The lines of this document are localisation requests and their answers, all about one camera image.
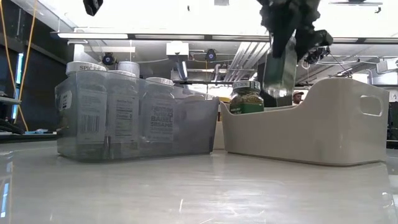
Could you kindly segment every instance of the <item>ceiling light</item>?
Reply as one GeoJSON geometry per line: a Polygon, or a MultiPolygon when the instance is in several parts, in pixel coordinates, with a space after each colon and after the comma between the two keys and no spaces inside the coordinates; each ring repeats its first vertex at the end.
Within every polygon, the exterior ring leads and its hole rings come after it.
{"type": "Polygon", "coordinates": [[[269,36],[265,35],[214,35],[213,40],[238,40],[251,42],[268,42],[269,36]]]}
{"type": "Polygon", "coordinates": [[[367,42],[374,42],[374,43],[398,43],[398,38],[366,38],[364,41],[367,42]]]}
{"type": "Polygon", "coordinates": [[[58,33],[58,36],[63,39],[128,39],[127,34],[95,34],[95,33],[58,33]]]}
{"type": "Polygon", "coordinates": [[[332,2],[329,2],[329,4],[339,5],[339,6],[380,6],[380,5],[383,5],[382,2],[365,1],[365,0],[332,1],[332,2]]]}
{"type": "Polygon", "coordinates": [[[352,42],[352,43],[355,43],[355,42],[358,41],[358,38],[341,38],[341,37],[336,37],[336,38],[333,38],[333,41],[334,41],[336,44],[338,44],[338,43],[340,43],[340,42],[352,42]]]}
{"type": "Polygon", "coordinates": [[[157,39],[157,40],[203,40],[204,35],[185,34],[137,34],[136,39],[157,39]]]}

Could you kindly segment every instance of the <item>black cable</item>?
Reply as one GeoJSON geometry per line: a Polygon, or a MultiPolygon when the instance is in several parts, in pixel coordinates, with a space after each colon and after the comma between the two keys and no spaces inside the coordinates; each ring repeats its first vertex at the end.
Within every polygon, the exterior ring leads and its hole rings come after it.
{"type": "Polygon", "coordinates": [[[347,72],[347,70],[343,67],[342,64],[340,64],[339,61],[337,61],[337,59],[335,58],[335,56],[333,56],[331,53],[329,53],[331,57],[333,57],[333,59],[335,59],[335,61],[343,68],[344,72],[347,72]]]}
{"type": "MultiPolygon", "coordinates": [[[[329,54],[330,54],[331,57],[333,57],[333,59],[335,59],[335,61],[336,61],[336,62],[340,65],[340,67],[344,70],[343,73],[348,72],[347,69],[345,69],[345,68],[343,67],[343,65],[340,64],[340,62],[335,58],[335,56],[333,56],[333,55],[331,54],[331,52],[329,52],[329,54]]],[[[347,74],[347,77],[348,77],[348,78],[352,78],[351,74],[347,74]]]]}

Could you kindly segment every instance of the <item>glass jar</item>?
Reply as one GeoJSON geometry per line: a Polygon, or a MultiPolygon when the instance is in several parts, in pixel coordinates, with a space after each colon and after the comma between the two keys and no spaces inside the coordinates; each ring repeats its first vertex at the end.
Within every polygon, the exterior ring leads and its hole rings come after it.
{"type": "Polygon", "coordinates": [[[246,114],[264,111],[264,100],[259,95],[257,81],[238,81],[233,84],[234,95],[229,105],[232,114],[246,114]]]}

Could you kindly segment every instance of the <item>glossy white table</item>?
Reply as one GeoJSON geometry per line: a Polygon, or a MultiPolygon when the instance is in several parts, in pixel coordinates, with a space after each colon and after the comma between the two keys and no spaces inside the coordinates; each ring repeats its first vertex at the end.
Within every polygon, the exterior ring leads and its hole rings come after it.
{"type": "Polygon", "coordinates": [[[0,191],[9,186],[0,223],[397,223],[383,163],[322,167],[216,151],[82,164],[58,157],[55,142],[0,151],[0,191]]]}

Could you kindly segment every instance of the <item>white plastic bin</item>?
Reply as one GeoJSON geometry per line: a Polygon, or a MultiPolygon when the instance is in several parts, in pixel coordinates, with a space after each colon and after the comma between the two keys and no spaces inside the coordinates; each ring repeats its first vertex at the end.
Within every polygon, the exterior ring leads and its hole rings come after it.
{"type": "Polygon", "coordinates": [[[317,82],[298,106],[231,114],[222,103],[228,152],[350,166],[386,159],[389,93],[350,78],[317,82]]]}

